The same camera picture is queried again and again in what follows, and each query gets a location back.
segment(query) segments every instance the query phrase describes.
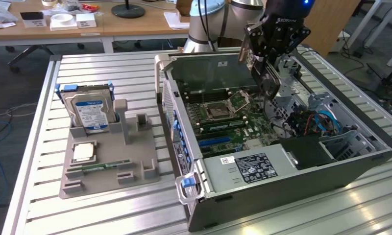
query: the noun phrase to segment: chair wheel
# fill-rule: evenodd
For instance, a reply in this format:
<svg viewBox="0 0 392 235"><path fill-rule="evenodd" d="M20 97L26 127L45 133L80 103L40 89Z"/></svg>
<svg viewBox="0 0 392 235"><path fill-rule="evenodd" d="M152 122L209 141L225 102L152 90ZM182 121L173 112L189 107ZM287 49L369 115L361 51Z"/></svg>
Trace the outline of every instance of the chair wheel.
<svg viewBox="0 0 392 235"><path fill-rule="evenodd" d="M17 66L10 66L10 71L13 73L20 73L20 68Z"/></svg>
<svg viewBox="0 0 392 235"><path fill-rule="evenodd" d="M133 45L134 45L134 47L136 47L136 48L142 48L142 46L141 46L141 43L140 43L140 42L136 42L136 43L133 43Z"/></svg>
<svg viewBox="0 0 392 235"><path fill-rule="evenodd" d="M84 48L85 48L84 44L82 44L82 43L77 43L77 48L78 48L80 50L84 50Z"/></svg>
<svg viewBox="0 0 392 235"><path fill-rule="evenodd" d="M14 52L14 47L5 46L5 50L6 50L8 52Z"/></svg>

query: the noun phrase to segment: open computer chassis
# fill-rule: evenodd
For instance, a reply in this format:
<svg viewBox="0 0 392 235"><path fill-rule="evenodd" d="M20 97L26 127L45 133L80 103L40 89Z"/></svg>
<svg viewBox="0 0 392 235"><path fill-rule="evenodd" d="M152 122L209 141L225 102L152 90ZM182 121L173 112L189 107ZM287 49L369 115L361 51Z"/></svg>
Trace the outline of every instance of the open computer chassis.
<svg viewBox="0 0 392 235"><path fill-rule="evenodd" d="M156 57L158 111L190 232L344 187L392 157L392 138L297 52L279 65L280 90L267 102L237 54ZM307 79L325 90L313 93Z"/></svg>

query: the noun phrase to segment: blue cable on floor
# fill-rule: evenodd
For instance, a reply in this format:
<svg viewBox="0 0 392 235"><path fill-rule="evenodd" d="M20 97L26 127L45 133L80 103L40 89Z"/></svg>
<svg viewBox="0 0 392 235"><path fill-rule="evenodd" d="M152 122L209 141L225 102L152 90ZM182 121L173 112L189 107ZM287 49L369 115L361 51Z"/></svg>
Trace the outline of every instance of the blue cable on floor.
<svg viewBox="0 0 392 235"><path fill-rule="evenodd" d="M8 126L8 132L6 134L2 136L2 138L0 139L0 142L8 137L8 135L10 134L12 132L12 125L10 123L8 123L6 121L0 121L1 124L5 124Z"/></svg>
<svg viewBox="0 0 392 235"><path fill-rule="evenodd" d="M5 177L5 174L4 174L1 162L0 162L0 173L1 173L1 176L2 176L2 179L4 179L4 190L2 190L2 194L0 196L0 201L1 201L1 199L5 197L6 191L8 191L8 182L6 182L6 177Z"/></svg>
<svg viewBox="0 0 392 235"><path fill-rule="evenodd" d="M1 124L5 124L8 126L8 132L6 134L1 137L0 139L0 142L8 137L8 135L10 134L12 132L12 125L9 122L6 121L0 121ZM6 177L5 177L5 173L4 173L4 169L2 169L2 165L1 165L1 162L0 162L0 173L1 173L1 176L2 176L2 179L4 179L4 190L2 190L2 193L1 193L1 196L0 196L0 201L2 200L2 198L5 197L6 195L6 191L8 191L8 182L6 182Z"/></svg>

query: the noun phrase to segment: black lamp base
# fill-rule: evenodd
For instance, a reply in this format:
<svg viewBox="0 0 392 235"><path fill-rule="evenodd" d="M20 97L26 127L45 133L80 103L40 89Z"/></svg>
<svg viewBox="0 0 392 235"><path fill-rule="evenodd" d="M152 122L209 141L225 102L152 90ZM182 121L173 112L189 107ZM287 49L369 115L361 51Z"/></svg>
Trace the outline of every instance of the black lamp base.
<svg viewBox="0 0 392 235"><path fill-rule="evenodd" d="M145 14L145 9L137 5L129 5L129 9L126 9L126 5L117 5L112 7L112 13L114 16L121 18L137 18Z"/></svg>

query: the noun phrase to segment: gray plastic holder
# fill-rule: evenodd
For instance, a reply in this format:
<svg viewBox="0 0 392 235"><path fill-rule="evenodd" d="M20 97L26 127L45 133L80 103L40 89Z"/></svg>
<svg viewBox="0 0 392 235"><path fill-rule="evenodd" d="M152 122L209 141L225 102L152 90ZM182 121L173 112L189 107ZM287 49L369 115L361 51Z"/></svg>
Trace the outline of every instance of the gray plastic holder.
<svg viewBox="0 0 392 235"><path fill-rule="evenodd" d="M114 100L120 121L109 131L86 134L84 127L69 129L60 198L154 183L160 180L150 120L146 114L125 118L126 100ZM74 146L93 144L89 160L73 163Z"/></svg>

